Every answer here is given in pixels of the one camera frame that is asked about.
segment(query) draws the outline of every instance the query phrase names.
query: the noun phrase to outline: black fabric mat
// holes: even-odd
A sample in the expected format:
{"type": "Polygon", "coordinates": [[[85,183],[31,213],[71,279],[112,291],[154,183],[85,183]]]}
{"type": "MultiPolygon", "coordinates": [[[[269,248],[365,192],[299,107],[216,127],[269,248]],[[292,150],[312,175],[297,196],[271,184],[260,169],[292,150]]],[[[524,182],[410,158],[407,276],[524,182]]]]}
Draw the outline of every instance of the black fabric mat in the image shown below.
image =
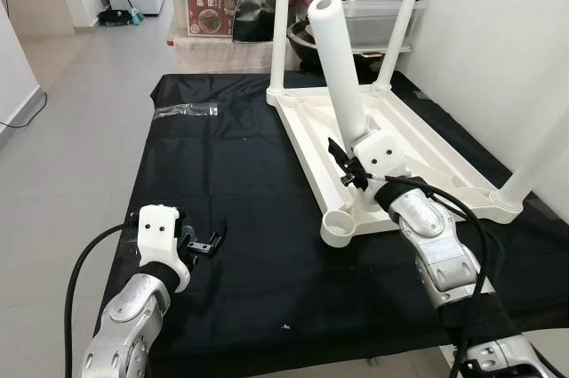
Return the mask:
{"type": "MultiPolygon", "coordinates": [[[[323,84],[295,73],[285,80],[289,87],[323,84]]],[[[490,181],[508,178],[407,79],[396,73],[392,83],[490,181]]],[[[153,376],[247,376],[448,343],[396,232],[358,236],[340,250],[322,242],[322,215],[276,110],[265,102],[267,86],[267,75],[169,75],[152,92],[157,108],[217,101],[219,114],[153,121],[129,212],[176,205],[201,237],[228,219],[219,256],[202,260],[188,289],[172,299],[150,355],[153,376]]],[[[509,226],[487,226],[505,247],[494,283],[517,325],[567,326],[567,226],[535,196],[509,226]]],[[[459,224],[459,237],[479,254],[468,223],[459,224]]],[[[138,262],[136,231],[124,232],[103,306],[138,262]]]]}

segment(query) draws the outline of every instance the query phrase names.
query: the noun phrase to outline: circular hole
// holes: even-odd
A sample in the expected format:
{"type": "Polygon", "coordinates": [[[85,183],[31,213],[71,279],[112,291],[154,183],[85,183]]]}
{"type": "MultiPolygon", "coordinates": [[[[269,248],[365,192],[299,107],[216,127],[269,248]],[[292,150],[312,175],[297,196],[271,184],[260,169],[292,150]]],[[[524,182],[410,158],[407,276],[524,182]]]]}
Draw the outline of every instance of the circular hole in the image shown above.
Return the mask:
{"type": "Polygon", "coordinates": [[[356,229],[354,219],[343,211],[330,211],[324,216],[324,226],[335,236],[349,236],[356,229]]]}
{"type": "Polygon", "coordinates": [[[321,2],[317,3],[317,9],[323,10],[332,4],[332,0],[322,0],[321,2]]]}

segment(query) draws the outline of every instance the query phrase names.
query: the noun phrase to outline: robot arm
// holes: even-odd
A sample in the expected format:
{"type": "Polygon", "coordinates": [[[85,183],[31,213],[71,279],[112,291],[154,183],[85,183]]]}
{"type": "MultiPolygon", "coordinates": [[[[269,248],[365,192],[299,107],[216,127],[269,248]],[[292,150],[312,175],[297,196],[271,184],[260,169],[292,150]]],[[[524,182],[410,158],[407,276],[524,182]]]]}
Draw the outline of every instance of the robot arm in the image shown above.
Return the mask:
{"type": "Polygon", "coordinates": [[[224,226],[207,244],[197,243],[193,229],[182,227],[183,218],[173,207],[140,209],[140,268],[103,309],[99,332],[84,355],[83,378],[145,376],[148,351],[162,329],[171,296],[188,286],[197,255],[214,256],[227,231],[224,226]]]}
{"type": "MultiPolygon", "coordinates": [[[[344,185],[354,183],[366,201],[377,202],[399,225],[404,241],[415,253],[431,304],[453,345],[460,346],[480,265],[457,238],[454,218],[421,189],[385,181],[383,175],[405,174],[402,154],[385,131],[373,131],[356,141],[352,158],[329,142],[329,151],[346,173],[341,178],[344,185]]],[[[555,377],[511,322],[488,279],[470,318],[468,347],[461,360],[463,376],[555,377]]]]}

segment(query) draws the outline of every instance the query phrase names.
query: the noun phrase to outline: broom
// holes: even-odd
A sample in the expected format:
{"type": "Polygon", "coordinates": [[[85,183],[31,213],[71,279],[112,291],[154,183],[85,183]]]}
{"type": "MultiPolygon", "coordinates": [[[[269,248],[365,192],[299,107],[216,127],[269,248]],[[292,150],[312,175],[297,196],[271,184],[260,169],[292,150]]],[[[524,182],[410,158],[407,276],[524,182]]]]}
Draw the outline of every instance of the broom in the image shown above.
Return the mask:
{"type": "Polygon", "coordinates": [[[144,14],[141,11],[136,9],[132,6],[131,0],[126,0],[128,4],[131,6],[131,17],[132,17],[132,24],[139,25],[142,20],[144,20],[144,14]]]}

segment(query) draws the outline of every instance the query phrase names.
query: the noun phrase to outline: white plastic tube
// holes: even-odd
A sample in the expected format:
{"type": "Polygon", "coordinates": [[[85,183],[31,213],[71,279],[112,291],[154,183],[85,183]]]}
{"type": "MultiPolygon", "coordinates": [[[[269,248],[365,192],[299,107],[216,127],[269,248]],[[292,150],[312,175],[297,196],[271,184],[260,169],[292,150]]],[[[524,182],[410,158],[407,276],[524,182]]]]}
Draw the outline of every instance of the white plastic tube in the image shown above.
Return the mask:
{"type": "Polygon", "coordinates": [[[391,38],[389,39],[388,50],[381,63],[380,74],[375,83],[373,83],[373,87],[377,92],[386,92],[391,89],[391,77],[393,76],[393,71],[397,64],[399,50],[405,39],[405,33],[407,32],[414,6],[415,0],[403,0],[401,2],[401,8],[397,14],[395,27],[393,27],[391,38]]]}
{"type": "Polygon", "coordinates": [[[556,163],[567,149],[568,144],[569,110],[566,110],[503,187],[490,195],[492,200],[510,210],[521,211],[525,197],[532,191],[548,167],[556,163]]]}
{"type": "Polygon", "coordinates": [[[276,0],[275,27],[273,30],[273,55],[270,69],[270,85],[267,94],[285,93],[286,23],[288,0],[276,0]]]}
{"type": "Polygon", "coordinates": [[[314,0],[309,21],[344,149],[353,157],[351,148],[365,135],[366,120],[341,0],[314,0]]]}

